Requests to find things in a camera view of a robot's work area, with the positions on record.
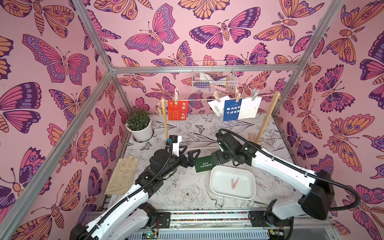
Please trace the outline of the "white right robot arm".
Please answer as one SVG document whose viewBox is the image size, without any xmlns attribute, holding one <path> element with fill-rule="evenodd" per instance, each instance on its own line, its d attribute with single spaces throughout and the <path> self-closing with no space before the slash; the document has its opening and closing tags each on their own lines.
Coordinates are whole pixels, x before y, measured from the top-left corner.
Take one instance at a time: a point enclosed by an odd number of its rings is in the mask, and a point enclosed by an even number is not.
<svg viewBox="0 0 384 240">
<path fill-rule="evenodd" d="M 330 174 L 296 166 L 226 129 L 219 129 L 216 138 L 220 150 L 211 155 L 215 164 L 232 162 L 234 166 L 246 164 L 264 170 L 292 185 L 300 193 L 296 197 L 271 201 L 267 215 L 280 220 L 303 215 L 317 220 L 327 219 L 335 195 Z"/>
</svg>

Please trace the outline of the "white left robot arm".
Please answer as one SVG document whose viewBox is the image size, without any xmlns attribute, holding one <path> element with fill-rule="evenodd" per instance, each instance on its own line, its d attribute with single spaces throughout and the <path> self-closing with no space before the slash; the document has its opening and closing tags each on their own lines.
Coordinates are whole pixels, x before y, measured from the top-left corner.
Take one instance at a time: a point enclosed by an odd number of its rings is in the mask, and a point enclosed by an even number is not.
<svg viewBox="0 0 384 240">
<path fill-rule="evenodd" d="M 185 152 L 187 147 L 173 154 L 172 147 L 155 151 L 150 164 L 135 180 L 128 192 L 106 212 L 86 226 L 77 224 L 70 233 L 71 240 L 107 240 L 123 230 L 126 234 L 140 228 L 157 227 L 158 211 L 148 203 L 149 198 L 164 184 L 167 176 L 178 167 L 194 167 L 200 150 Z"/>
</svg>

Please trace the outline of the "green postcard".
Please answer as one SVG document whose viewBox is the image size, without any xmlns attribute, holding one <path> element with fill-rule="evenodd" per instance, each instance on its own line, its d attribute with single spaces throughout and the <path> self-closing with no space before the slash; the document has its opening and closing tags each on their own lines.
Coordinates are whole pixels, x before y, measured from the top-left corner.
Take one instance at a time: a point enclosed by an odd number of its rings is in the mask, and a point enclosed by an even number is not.
<svg viewBox="0 0 384 240">
<path fill-rule="evenodd" d="M 197 173 L 210 171 L 214 167 L 215 167 L 215 163 L 211 156 L 198 158 L 195 163 L 195 170 Z"/>
</svg>

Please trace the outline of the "blue postcard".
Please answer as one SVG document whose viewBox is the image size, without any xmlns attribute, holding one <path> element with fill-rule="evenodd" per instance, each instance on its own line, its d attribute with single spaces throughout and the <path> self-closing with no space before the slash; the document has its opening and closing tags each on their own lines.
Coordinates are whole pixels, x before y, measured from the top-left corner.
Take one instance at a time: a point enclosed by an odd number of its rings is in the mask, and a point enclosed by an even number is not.
<svg viewBox="0 0 384 240">
<path fill-rule="evenodd" d="M 234 121 L 239 118 L 242 100 L 226 100 L 224 105 L 223 121 Z"/>
</svg>

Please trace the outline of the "plain white postcard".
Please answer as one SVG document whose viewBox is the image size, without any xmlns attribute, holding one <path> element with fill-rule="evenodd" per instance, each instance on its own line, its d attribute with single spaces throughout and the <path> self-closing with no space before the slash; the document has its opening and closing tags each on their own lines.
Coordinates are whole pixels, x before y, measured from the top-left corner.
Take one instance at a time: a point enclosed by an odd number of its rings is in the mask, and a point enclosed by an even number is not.
<svg viewBox="0 0 384 240">
<path fill-rule="evenodd" d="M 242 99 L 238 119 L 255 118 L 261 102 L 262 97 L 256 97 L 254 100 L 252 98 Z"/>
</svg>

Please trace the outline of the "grey clothespin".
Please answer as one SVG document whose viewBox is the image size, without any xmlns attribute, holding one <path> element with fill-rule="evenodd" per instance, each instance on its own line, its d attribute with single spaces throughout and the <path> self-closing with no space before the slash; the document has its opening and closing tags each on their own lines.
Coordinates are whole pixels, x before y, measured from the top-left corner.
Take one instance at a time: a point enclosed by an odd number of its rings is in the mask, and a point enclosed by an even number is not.
<svg viewBox="0 0 384 240">
<path fill-rule="evenodd" d="M 259 94 L 259 90 L 258 89 L 253 89 L 252 101 L 254 101 L 258 97 L 258 94 Z"/>
</svg>

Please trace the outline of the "red postcard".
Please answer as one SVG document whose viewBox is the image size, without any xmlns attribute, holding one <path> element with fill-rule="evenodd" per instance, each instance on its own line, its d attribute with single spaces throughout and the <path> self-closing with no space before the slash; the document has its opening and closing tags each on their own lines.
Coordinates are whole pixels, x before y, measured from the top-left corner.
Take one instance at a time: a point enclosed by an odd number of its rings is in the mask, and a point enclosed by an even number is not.
<svg viewBox="0 0 384 240">
<path fill-rule="evenodd" d="M 188 101 L 168 101 L 168 120 L 186 121 L 188 116 Z"/>
</svg>

